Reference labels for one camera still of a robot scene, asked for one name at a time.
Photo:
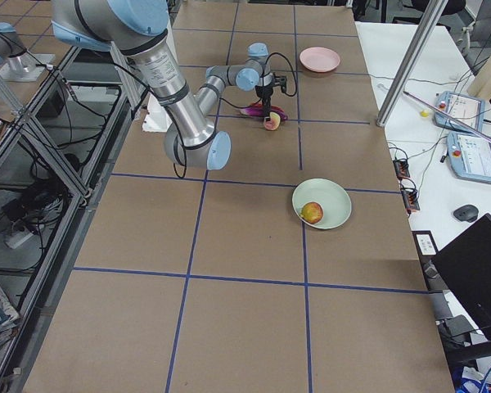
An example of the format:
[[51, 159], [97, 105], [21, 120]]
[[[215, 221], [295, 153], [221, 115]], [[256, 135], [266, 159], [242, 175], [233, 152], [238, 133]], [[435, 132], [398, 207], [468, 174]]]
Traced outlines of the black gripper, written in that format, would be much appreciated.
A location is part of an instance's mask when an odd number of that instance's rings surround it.
[[271, 120], [271, 97], [273, 95], [274, 80], [270, 79], [266, 84], [263, 79], [255, 86], [255, 92], [261, 102], [262, 116], [265, 121]]

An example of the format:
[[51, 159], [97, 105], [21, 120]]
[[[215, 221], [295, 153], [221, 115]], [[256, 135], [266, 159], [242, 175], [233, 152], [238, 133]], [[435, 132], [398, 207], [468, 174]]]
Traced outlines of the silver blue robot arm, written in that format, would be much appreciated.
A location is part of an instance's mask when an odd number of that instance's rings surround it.
[[253, 43], [245, 63], [209, 68], [205, 83], [192, 93], [167, 44], [168, 23], [165, 1], [52, 2], [52, 28], [59, 40], [102, 52], [116, 46], [134, 61], [172, 120], [164, 150], [173, 163], [222, 169], [231, 155], [231, 139], [207, 115], [228, 86], [251, 91], [273, 85], [268, 48]]

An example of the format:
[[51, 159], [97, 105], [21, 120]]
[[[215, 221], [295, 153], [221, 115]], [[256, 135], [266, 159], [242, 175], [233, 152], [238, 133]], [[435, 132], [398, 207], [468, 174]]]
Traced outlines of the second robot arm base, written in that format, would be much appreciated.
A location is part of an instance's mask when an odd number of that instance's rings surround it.
[[54, 60], [54, 54], [30, 52], [16, 29], [7, 22], [0, 22], [0, 76], [3, 79], [34, 82], [46, 69], [46, 65]]

